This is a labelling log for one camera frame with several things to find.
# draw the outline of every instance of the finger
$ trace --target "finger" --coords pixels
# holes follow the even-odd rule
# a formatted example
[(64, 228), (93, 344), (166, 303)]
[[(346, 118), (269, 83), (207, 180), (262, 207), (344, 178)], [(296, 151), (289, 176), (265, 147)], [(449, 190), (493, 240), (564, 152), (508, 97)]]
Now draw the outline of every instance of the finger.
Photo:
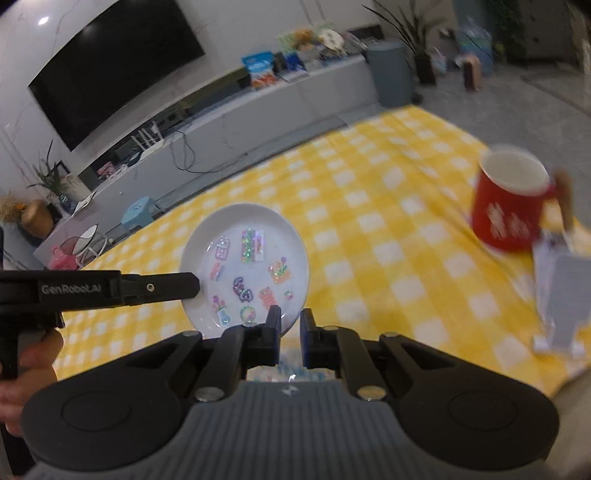
[(23, 368), (47, 368), (56, 361), (64, 346), (60, 332), (51, 330), (45, 338), (26, 348), (20, 356), (19, 364)]
[(22, 438), (22, 430), (20, 421), (10, 421), (6, 423), (6, 429), (8, 433), (13, 437)]
[(22, 405), (4, 403), (0, 405), (0, 423), (18, 423), (21, 421)]
[(0, 382), (0, 407), (2, 403), (24, 405), (33, 394), (57, 381), (52, 368), (32, 369), (16, 380)]

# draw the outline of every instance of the light blue plastic stool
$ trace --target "light blue plastic stool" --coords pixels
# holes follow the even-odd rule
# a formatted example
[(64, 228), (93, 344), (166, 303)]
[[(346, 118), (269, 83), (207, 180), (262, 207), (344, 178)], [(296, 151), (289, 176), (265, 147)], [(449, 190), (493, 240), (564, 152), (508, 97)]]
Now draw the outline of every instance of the light blue plastic stool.
[(121, 219), (121, 225), (123, 225), (128, 232), (136, 226), (140, 226), (141, 228), (148, 226), (154, 221), (152, 213), (150, 212), (152, 207), (160, 210), (160, 207), (158, 207), (150, 197), (140, 198), (127, 209)]

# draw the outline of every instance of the glittery sticker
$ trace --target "glittery sticker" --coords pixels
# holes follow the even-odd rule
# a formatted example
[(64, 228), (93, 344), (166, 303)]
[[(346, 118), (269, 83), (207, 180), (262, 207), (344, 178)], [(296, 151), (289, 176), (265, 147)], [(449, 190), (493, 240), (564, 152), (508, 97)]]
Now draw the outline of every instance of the glittery sticker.
[(262, 262), (265, 259), (265, 232), (257, 230), (255, 232), (255, 262)]
[(215, 262), (211, 272), (209, 273), (209, 279), (211, 281), (218, 281), (222, 275), (223, 269), (224, 266), (222, 265), (222, 262)]
[(242, 263), (254, 260), (254, 231), (249, 228), (242, 232)]
[(233, 289), (234, 293), (238, 295), (238, 298), (242, 303), (244, 303), (245, 301), (252, 301), (252, 299), (254, 298), (252, 295), (252, 290), (250, 288), (246, 289), (246, 287), (244, 286), (244, 278), (242, 277), (234, 279)]
[(277, 284), (283, 283), (291, 278), (291, 271), (287, 268), (287, 259), (285, 257), (281, 257), (281, 260), (272, 263), (269, 267), (269, 272), (271, 272), (271, 277)]
[(263, 288), (259, 293), (259, 298), (262, 300), (262, 304), (268, 310), (272, 305), (279, 305), (273, 295), (273, 291), (267, 287)]
[(228, 315), (228, 311), (226, 310), (226, 302), (220, 300), (220, 298), (217, 295), (214, 295), (212, 297), (212, 300), (212, 310), (215, 314), (217, 314), (217, 318), (220, 320), (220, 323), (222, 325), (227, 325), (228, 323), (230, 323), (232, 319), (230, 318), (230, 316)]
[(230, 240), (227, 238), (220, 238), (216, 246), (216, 258), (218, 260), (225, 260), (228, 258), (228, 251), (230, 250)]
[(253, 323), (256, 318), (256, 310), (249, 305), (245, 305), (240, 309), (240, 318), (243, 323)]

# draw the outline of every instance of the yellow checkered tablecloth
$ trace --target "yellow checkered tablecloth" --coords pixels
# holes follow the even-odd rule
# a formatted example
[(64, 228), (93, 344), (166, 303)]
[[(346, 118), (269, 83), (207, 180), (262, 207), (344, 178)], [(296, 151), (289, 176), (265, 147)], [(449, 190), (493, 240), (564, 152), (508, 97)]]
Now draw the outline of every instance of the yellow checkered tablecloth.
[[(306, 306), (319, 325), (350, 327), (365, 339), (394, 330), (552, 394), (587, 361), (532, 354), (541, 322), (531, 255), (493, 254), (467, 223), (485, 148), (421, 109), (386, 113), (223, 182), (89, 268), (175, 272), (202, 219), (231, 203), (261, 203), (303, 238)], [(560, 222), (556, 205), (547, 218)], [(591, 245), (581, 228), (575, 239)], [(59, 378), (192, 328), (180, 301), (64, 316)], [(295, 336), (292, 330), (286, 341)], [(589, 348), (591, 332), (581, 337)]]

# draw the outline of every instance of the blue vase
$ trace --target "blue vase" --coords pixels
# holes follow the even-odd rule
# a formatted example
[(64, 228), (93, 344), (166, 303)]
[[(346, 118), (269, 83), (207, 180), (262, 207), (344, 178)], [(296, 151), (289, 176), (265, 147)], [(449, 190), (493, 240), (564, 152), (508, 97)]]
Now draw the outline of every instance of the blue vase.
[(69, 213), (70, 215), (74, 213), (76, 210), (76, 203), (73, 202), (68, 195), (62, 193), (57, 199), (60, 202), (60, 207), (62, 207), (66, 213)]

